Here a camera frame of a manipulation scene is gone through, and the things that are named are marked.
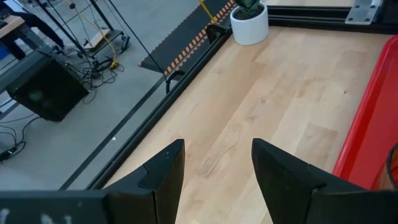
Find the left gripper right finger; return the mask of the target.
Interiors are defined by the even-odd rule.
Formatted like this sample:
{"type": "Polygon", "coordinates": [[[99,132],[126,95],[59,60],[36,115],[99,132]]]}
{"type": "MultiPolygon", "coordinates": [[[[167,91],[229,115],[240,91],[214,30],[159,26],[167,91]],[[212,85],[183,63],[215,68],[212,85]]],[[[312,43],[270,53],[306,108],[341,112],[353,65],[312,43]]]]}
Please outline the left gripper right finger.
{"type": "Polygon", "coordinates": [[[398,224],[398,190],[366,190],[260,138],[251,157],[273,224],[398,224]]]}

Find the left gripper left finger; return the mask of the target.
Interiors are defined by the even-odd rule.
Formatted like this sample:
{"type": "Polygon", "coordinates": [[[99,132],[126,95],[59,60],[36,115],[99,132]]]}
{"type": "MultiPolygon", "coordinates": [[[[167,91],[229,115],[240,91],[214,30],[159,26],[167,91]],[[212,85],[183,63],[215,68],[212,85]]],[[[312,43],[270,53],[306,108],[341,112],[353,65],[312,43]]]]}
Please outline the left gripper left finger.
{"type": "Polygon", "coordinates": [[[101,190],[0,191],[0,224],[174,224],[184,167],[177,139],[101,190]]]}

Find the red plastic tray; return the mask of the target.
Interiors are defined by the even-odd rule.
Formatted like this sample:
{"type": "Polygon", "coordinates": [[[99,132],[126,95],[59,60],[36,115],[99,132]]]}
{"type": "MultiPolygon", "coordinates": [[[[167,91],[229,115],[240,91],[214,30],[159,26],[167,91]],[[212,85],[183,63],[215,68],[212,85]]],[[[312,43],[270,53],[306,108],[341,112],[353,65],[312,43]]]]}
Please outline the red plastic tray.
{"type": "Polygon", "coordinates": [[[387,155],[398,143],[398,35],[383,46],[332,174],[380,189],[387,155]]]}

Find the black power strip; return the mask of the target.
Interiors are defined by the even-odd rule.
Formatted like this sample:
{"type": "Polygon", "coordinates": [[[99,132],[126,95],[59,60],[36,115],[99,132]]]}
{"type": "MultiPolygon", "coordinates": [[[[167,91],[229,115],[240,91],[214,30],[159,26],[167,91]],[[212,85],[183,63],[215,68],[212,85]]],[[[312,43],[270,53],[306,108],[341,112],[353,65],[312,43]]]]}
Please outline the black power strip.
{"type": "Polygon", "coordinates": [[[0,153],[0,162],[8,160],[17,151],[16,147],[12,147],[2,153],[0,153]]]}

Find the black equipment box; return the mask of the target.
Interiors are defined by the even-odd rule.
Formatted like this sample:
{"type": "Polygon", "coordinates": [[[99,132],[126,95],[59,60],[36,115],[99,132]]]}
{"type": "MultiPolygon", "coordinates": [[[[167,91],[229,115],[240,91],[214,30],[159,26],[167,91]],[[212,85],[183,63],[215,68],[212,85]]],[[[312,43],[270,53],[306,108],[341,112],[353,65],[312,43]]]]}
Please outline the black equipment box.
{"type": "Polygon", "coordinates": [[[38,54],[0,75],[0,89],[47,121],[60,122],[88,94],[77,74],[53,57],[38,54]]]}

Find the black metal stand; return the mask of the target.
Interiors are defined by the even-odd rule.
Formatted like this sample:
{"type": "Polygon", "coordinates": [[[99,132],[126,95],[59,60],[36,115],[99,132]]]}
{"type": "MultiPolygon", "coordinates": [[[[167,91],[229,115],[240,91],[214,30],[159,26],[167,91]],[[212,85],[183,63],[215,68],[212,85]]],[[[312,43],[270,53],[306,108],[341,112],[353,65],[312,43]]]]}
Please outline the black metal stand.
{"type": "Polygon", "coordinates": [[[129,47],[130,37],[123,26],[116,27],[100,9],[98,0],[32,0],[76,46],[78,55],[92,59],[105,48],[111,57],[123,53],[129,47]]]}

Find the white plant pot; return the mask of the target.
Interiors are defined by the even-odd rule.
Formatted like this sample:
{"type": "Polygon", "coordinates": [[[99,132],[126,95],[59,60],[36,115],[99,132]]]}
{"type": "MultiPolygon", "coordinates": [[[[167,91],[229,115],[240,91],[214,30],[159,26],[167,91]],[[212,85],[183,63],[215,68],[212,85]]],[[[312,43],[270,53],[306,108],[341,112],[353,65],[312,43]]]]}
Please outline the white plant pot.
{"type": "Polygon", "coordinates": [[[234,40],[240,45],[254,45],[262,42],[269,34],[269,15],[265,0],[260,0],[265,10],[258,16],[248,20],[237,20],[233,17],[235,8],[230,14],[234,40]]]}

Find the black foam mat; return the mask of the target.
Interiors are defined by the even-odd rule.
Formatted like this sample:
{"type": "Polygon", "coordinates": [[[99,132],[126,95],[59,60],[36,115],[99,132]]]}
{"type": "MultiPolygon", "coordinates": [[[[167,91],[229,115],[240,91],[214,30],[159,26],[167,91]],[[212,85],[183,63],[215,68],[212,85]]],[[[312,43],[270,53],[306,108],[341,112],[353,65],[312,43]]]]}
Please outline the black foam mat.
{"type": "Polygon", "coordinates": [[[225,25],[235,6],[234,0],[203,0],[139,66],[165,75],[182,69],[209,44],[206,27],[225,25]]]}

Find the green leafy plant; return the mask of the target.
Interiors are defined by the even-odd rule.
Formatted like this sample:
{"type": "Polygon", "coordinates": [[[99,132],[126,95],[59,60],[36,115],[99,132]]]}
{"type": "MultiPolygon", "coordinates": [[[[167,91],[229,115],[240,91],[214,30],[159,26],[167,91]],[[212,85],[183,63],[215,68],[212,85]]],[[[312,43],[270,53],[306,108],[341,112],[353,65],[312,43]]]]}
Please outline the green leafy plant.
{"type": "Polygon", "coordinates": [[[237,20],[248,20],[260,15],[265,7],[260,0],[235,0],[237,7],[233,17],[237,20]]]}

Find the person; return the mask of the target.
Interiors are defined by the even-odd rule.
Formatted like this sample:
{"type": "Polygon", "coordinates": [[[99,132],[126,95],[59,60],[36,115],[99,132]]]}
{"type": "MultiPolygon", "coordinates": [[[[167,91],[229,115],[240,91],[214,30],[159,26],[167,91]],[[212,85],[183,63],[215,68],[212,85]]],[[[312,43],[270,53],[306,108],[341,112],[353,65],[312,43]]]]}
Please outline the person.
{"type": "Polygon", "coordinates": [[[35,14],[29,12],[14,11],[3,0],[0,0],[0,12],[3,10],[5,10],[10,15],[23,18],[23,20],[29,27],[38,28],[43,34],[52,39],[60,48],[65,48],[65,44],[63,40],[58,36],[58,34],[47,23],[45,23],[35,14]]]}

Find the wooden desk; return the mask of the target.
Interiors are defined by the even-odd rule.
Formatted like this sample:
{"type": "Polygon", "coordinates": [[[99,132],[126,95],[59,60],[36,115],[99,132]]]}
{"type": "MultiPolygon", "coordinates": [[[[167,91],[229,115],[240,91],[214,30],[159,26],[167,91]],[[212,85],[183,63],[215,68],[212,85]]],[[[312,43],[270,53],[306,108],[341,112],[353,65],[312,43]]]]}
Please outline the wooden desk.
{"type": "Polygon", "coordinates": [[[0,19],[0,39],[24,23],[25,20],[19,16],[10,15],[4,19],[0,19]]]}

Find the black table edge rail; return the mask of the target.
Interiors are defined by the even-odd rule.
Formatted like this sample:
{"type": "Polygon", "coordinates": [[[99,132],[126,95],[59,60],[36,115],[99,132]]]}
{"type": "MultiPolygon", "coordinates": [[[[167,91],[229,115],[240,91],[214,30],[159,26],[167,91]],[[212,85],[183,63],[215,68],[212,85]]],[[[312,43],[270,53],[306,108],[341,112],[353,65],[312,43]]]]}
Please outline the black table edge rail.
{"type": "Polygon", "coordinates": [[[316,30],[361,32],[370,34],[398,34],[398,6],[387,9],[371,6],[373,16],[356,14],[363,7],[325,6],[269,6],[269,25],[316,30]]]}
{"type": "Polygon", "coordinates": [[[204,46],[199,50],[199,54],[194,56],[193,60],[188,61],[180,70],[174,70],[167,75],[165,89],[167,90],[165,98],[155,107],[155,109],[142,122],[132,136],[122,145],[120,150],[111,160],[101,169],[99,174],[85,187],[86,190],[101,189],[105,186],[116,171],[124,164],[126,159],[134,152],[136,147],[140,145],[143,139],[148,135],[151,129],[163,117],[167,110],[173,105],[183,91],[191,84],[194,78],[201,72],[204,66],[211,60],[223,44],[230,38],[232,29],[230,26],[228,32],[219,35],[212,43],[204,46]]]}

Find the silver corner bracket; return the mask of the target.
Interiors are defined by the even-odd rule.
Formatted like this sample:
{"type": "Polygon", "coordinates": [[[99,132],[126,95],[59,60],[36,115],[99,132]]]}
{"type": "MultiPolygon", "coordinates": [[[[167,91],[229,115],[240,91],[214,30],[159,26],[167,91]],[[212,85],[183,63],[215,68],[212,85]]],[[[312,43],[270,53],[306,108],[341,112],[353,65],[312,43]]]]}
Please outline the silver corner bracket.
{"type": "Polygon", "coordinates": [[[354,0],[345,24],[368,26],[377,20],[383,0],[354,0]]]}

